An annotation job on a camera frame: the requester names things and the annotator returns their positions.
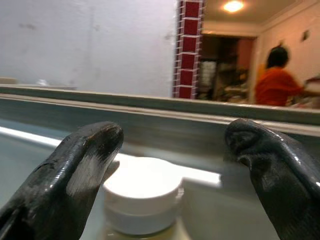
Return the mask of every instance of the red tile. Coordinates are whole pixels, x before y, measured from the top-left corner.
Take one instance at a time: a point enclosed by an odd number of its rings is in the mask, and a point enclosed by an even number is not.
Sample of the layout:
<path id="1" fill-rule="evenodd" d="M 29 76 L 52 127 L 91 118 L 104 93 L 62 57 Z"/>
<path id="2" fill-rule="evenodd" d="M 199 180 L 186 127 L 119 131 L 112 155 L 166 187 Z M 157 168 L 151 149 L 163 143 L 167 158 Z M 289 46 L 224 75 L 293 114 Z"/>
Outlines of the red tile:
<path id="1" fill-rule="evenodd" d="M 196 52 L 196 42 L 197 39 L 195 37 L 187 37 L 183 38 L 183 52 Z"/>
<path id="2" fill-rule="evenodd" d="M 182 69 L 194 69 L 195 64 L 195 55 L 192 54 L 182 54 L 182 63 L 181 68 Z"/>
<path id="3" fill-rule="evenodd" d="M 187 1 L 185 3 L 185 16 L 197 18 L 199 17 L 199 2 Z"/>
<path id="4" fill-rule="evenodd" d="M 179 88 L 179 98 L 181 99 L 190 99 L 191 98 L 191 87 L 181 86 Z"/>
<path id="5" fill-rule="evenodd" d="M 197 35 L 198 34 L 198 21 L 197 20 L 184 20 L 184 34 Z"/>
<path id="6" fill-rule="evenodd" d="M 192 71 L 181 70 L 180 73 L 180 84 L 192 86 L 194 73 Z"/>

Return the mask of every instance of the person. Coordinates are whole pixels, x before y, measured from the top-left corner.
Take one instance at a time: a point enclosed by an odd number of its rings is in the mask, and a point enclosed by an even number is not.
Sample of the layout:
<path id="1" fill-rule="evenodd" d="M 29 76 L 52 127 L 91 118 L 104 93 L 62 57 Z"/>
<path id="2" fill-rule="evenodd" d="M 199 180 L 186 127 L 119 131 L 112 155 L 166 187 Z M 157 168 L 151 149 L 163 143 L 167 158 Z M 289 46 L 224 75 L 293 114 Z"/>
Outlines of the person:
<path id="1" fill-rule="evenodd" d="M 284 107 L 289 97 L 304 95 L 320 96 L 320 93 L 304 90 L 294 77 L 284 68 L 289 62 L 289 54 L 283 46 L 271 49 L 266 63 L 266 71 L 255 86 L 255 99 L 259 105 Z"/>

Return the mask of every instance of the white container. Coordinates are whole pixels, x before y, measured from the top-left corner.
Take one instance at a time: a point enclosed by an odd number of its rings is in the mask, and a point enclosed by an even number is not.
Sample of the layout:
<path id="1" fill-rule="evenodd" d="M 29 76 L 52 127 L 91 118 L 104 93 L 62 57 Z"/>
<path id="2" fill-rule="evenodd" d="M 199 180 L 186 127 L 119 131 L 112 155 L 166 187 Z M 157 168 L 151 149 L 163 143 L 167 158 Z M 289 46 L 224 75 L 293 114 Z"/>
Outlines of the white container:
<path id="1" fill-rule="evenodd" d="M 178 215 L 181 183 L 177 167 L 167 161 L 122 159 L 103 185 L 108 223 L 129 235 L 149 235 L 168 228 Z"/>

